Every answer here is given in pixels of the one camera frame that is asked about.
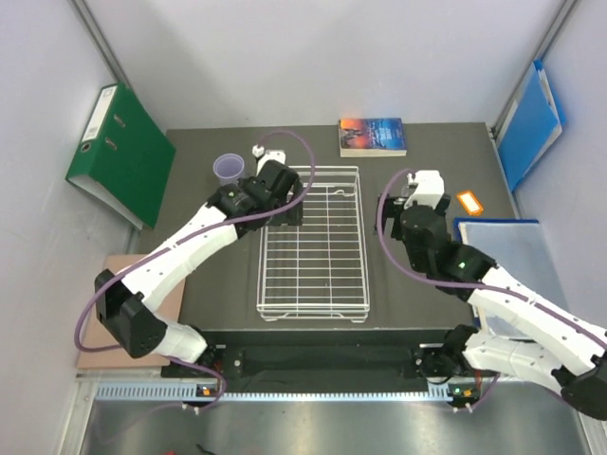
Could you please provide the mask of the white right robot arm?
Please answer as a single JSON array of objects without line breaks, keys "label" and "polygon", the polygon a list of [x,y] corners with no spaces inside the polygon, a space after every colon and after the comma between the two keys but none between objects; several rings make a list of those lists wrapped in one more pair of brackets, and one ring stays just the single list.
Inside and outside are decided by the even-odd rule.
[{"label": "white right robot arm", "polygon": [[[533,291],[483,251],[454,240],[448,232],[447,195],[434,205],[412,197],[377,199],[379,241],[401,242],[410,265],[403,273],[455,297],[522,332],[518,341],[492,336],[467,325],[452,329],[442,360],[453,374],[470,369],[520,378],[558,395],[576,411],[606,418],[606,330],[572,315]],[[385,233],[388,221],[393,223]]]}]

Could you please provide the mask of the tall purple cup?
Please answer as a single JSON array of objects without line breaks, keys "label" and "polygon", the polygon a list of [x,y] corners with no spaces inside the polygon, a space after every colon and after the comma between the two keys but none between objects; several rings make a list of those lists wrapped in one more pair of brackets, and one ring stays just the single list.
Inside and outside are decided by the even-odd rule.
[{"label": "tall purple cup", "polygon": [[223,154],[214,160],[212,170],[221,185],[236,183],[245,174],[245,160],[237,154]]}]

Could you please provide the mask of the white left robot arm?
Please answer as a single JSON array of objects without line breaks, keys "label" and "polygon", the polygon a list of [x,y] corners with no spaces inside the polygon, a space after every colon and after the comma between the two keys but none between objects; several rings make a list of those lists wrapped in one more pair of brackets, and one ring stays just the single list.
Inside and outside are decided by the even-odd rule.
[{"label": "white left robot arm", "polygon": [[173,289],[222,248],[267,225],[282,225],[302,205],[299,174],[285,153],[257,161],[254,176],[220,187],[191,220],[131,268],[95,280],[96,317],[132,358],[177,358],[194,375],[214,367],[215,354],[199,330],[167,320],[158,309]]}]

